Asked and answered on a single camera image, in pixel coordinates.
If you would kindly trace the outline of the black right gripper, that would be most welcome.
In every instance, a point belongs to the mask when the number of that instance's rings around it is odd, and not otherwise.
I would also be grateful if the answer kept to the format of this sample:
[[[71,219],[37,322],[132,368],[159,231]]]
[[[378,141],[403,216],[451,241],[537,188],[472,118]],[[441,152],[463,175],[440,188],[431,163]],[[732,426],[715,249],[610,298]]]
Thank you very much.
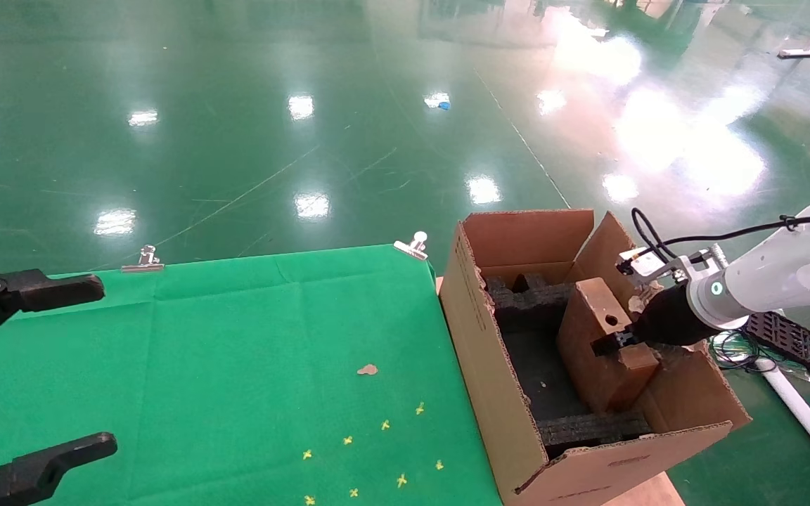
[[[641,342],[669,346],[693,346],[718,334],[694,313],[688,301],[688,286],[675,285],[655,295],[634,321],[632,330],[599,337],[591,343],[596,356],[609,356]]]

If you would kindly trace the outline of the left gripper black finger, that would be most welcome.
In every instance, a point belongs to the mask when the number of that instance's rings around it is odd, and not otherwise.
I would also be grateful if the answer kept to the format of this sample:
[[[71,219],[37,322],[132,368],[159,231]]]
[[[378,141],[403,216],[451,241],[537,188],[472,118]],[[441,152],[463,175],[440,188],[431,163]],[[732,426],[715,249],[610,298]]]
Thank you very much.
[[[14,458],[0,465],[0,505],[44,502],[68,471],[117,452],[117,439],[100,432]]]
[[[17,313],[41,313],[104,298],[97,275],[49,278],[39,269],[0,273],[0,327]]]

